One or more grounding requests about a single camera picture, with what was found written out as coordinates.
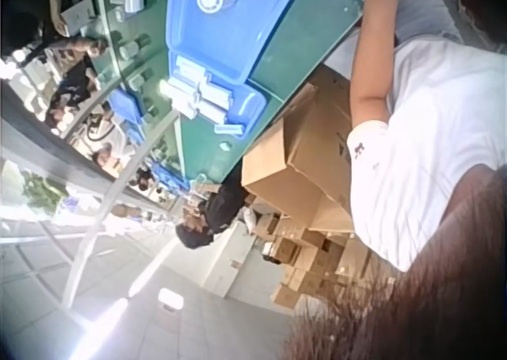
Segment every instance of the person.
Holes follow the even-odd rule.
[[[97,73],[88,55],[76,63],[58,84],[51,96],[44,123],[55,128],[67,112],[79,110],[79,104],[91,97],[97,90]]]
[[[213,243],[215,235],[222,233],[245,205],[248,191],[241,186],[242,161],[226,176],[219,186],[214,185],[213,193],[207,201],[201,202],[197,214],[187,213],[183,223],[176,226],[176,235],[189,249],[206,247]],[[248,209],[245,219],[253,213]]]
[[[293,322],[280,360],[505,358],[507,167],[460,203],[391,290],[330,291]]]
[[[364,2],[348,146],[356,233],[407,271],[457,206],[505,163],[507,62],[455,42],[456,31],[442,30],[445,15],[428,20],[424,12],[395,49],[397,4]]]
[[[45,48],[99,56],[105,50],[103,40],[67,36],[61,13],[72,7],[74,1],[80,0],[2,0],[2,58],[23,47],[31,47],[32,51],[19,67],[40,56]]]
[[[137,186],[140,191],[146,191],[148,190],[150,183],[156,182],[155,176],[153,175],[153,172],[151,172],[151,169],[149,167],[146,168],[138,168],[135,172],[135,178],[132,179],[129,184],[132,187]],[[156,193],[162,193],[161,188],[157,188],[155,190]]]
[[[100,167],[114,158],[125,166],[135,153],[135,145],[127,137],[128,122],[118,117],[108,104],[105,104],[105,113],[98,129],[98,136],[103,136],[102,147],[91,155],[91,159]]]

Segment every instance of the blue bin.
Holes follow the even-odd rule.
[[[243,84],[289,1],[236,0],[205,13],[196,0],[169,0],[167,46],[225,81]]]

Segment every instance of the green table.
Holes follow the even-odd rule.
[[[159,81],[169,76],[167,0],[146,0],[145,10],[123,23],[116,20],[115,6],[109,0],[97,3],[106,20],[103,24],[107,23],[103,32],[112,42],[110,65],[125,83],[133,74],[143,73],[147,81],[137,94],[138,99],[145,105],[154,105],[158,117],[153,123],[160,121],[170,111],[169,102],[158,93]],[[243,140],[216,135],[213,125],[201,117],[182,117],[178,133],[173,128],[166,133],[164,139],[170,151],[178,151],[178,146],[182,151],[179,155],[185,163],[185,176],[192,179],[203,173],[212,181],[221,182],[284,103],[356,23],[361,10],[361,0],[293,0],[247,80],[263,92],[268,102],[250,134]],[[124,62],[118,49],[132,40],[140,41],[141,52],[134,61]],[[228,143],[229,151],[220,148],[223,142]]]

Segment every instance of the bright light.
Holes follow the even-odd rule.
[[[73,120],[74,120],[74,114],[72,114],[72,113],[63,114],[62,121],[65,122],[66,124],[71,123]]]
[[[12,80],[17,72],[18,69],[14,62],[9,61],[6,63],[5,61],[0,60],[0,78]]]
[[[183,308],[183,297],[169,289],[160,289],[158,300],[175,310],[181,310]]]
[[[153,261],[151,261],[148,266],[146,266],[146,269],[135,279],[135,281],[130,286],[130,289],[128,290],[129,298],[132,298],[143,289],[143,287],[150,281],[151,277],[153,277],[155,271],[157,271],[157,269],[162,265],[162,262],[164,262],[171,251],[173,251],[173,249],[176,247],[178,242],[179,239],[177,237],[174,237],[160,250]]]
[[[30,84],[30,81],[29,81],[29,78],[26,77],[25,75],[22,75],[20,78],[19,78],[19,82],[21,84],[23,84],[24,86],[32,86],[32,84]]]
[[[67,124],[66,124],[65,122],[63,122],[63,121],[60,121],[60,122],[56,125],[56,127],[58,128],[58,130],[59,130],[60,132],[62,132],[63,130],[65,130],[65,129],[67,128]]]
[[[102,344],[111,335],[112,330],[120,321],[127,309],[128,301],[125,298],[116,301],[86,330],[84,337],[71,356],[71,360],[88,360],[92,358]]]
[[[18,49],[17,51],[13,52],[13,58],[20,63],[24,59],[26,59],[26,54],[23,52],[23,50]]]
[[[158,83],[158,91],[162,96],[171,98],[171,88],[166,80],[160,80]]]
[[[27,109],[30,113],[35,112],[35,109],[33,108],[33,105],[32,105],[32,100],[25,102],[25,108],[26,108],[26,109]]]

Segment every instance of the box flap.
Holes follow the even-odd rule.
[[[243,186],[305,227],[311,225],[322,191],[292,168]]]
[[[310,229],[320,232],[350,233],[354,232],[354,224],[351,216],[336,201],[322,195]]]
[[[300,129],[288,164],[349,210],[351,168],[346,142],[350,121],[332,105],[317,103]]]
[[[313,102],[317,94],[317,87],[306,82],[301,89],[289,100],[287,106],[285,106],[282,112],[275,118],[274,121],[278,121],[281,118],[285,118],[288,114],[292,113],[296,109],[305,107]]]
[[[279,120],[243,157],[242,184],[248,186],[285,168],[284,120]]]

